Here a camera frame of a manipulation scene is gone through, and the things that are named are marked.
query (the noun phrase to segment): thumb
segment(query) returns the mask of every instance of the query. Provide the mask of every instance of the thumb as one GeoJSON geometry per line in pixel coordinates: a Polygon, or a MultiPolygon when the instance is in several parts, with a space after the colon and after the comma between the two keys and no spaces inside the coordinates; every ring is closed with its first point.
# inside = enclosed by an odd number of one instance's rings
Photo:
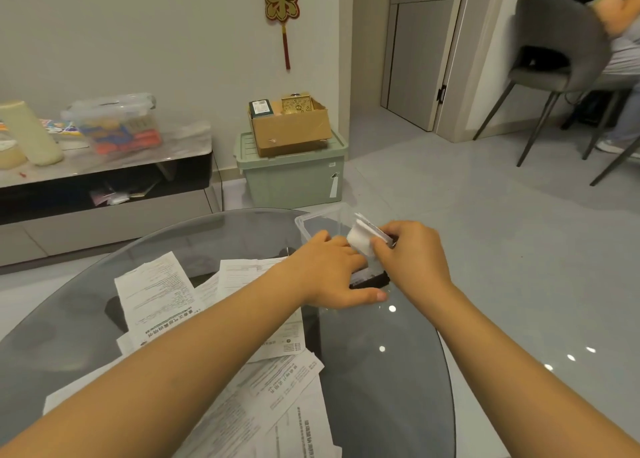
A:
{"type": "Polygon", "coordinates": [[[382,263],[382,265],[384,266],[385,264],[387,264],[387,261],[393,254],[393,250],[389,249],[387,243],[385,243],[380,237],[373,237],[371,239],[371,246],[373,248],[374,254],[376,254],[376,257],[382,263]]]}
{"type": "Polygon", "coordinates": [[[380,303],[387,301],[388,296],[378,288],[363,288],[361,290],[348,290],[345,294],[344,301],[346,307],[360,306],[363,304],[380,303]]]}

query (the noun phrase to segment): gray door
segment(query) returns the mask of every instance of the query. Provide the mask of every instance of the gray door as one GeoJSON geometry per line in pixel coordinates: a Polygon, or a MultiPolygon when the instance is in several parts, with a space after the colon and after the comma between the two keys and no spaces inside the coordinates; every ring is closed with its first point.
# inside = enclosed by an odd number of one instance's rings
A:
{"type": "Polygon", "coordinates": [[[381,104],[433,130],[460,0],[391,0],[381,104]]]}

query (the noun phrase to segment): marble countertop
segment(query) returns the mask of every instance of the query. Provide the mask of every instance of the marble countertop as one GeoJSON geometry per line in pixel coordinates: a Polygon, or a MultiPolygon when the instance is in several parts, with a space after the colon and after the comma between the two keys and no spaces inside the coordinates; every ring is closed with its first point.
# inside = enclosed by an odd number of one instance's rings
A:
{"type": "Polygon", "coordinates": [[[49,166],[36,166],[27,161],[12,170],[0,170],[0,188],[172,161],[212,152],[211,126],[206,122],[163,132],[162,137],[162,145],[140,151],[100,155],[92,148],[79,148],[65,151],[65,159],[49,166]]]}

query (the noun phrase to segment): pants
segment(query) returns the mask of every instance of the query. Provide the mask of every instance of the pants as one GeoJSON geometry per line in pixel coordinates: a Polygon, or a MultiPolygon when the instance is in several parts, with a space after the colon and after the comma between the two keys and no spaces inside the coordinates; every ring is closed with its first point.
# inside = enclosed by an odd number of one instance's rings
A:
{"type": "MultiPolygon", "coordinates": [[[[604,73],[640,75],[640,18],[626,32],[612,41],[613,57],[604,73]]],[[[610,141],[624,141],[640,136],[640,83],[636,84],[616,128],[607,135],[610,141]]]]}

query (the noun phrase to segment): person's left hand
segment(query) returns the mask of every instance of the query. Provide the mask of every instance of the person's left hand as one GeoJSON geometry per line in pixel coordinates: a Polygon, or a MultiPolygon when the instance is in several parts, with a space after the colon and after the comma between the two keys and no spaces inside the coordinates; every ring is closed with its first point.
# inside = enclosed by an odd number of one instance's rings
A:
{"type": "Polygon", "coordinates": [[[387,300],[387,293],[378,288],[349,289],[351,274],[366,266],[367,259],[346,238],[332,239],[321,231],[272,270],[293,285],[303,304],[341,309],[387,300]]]}

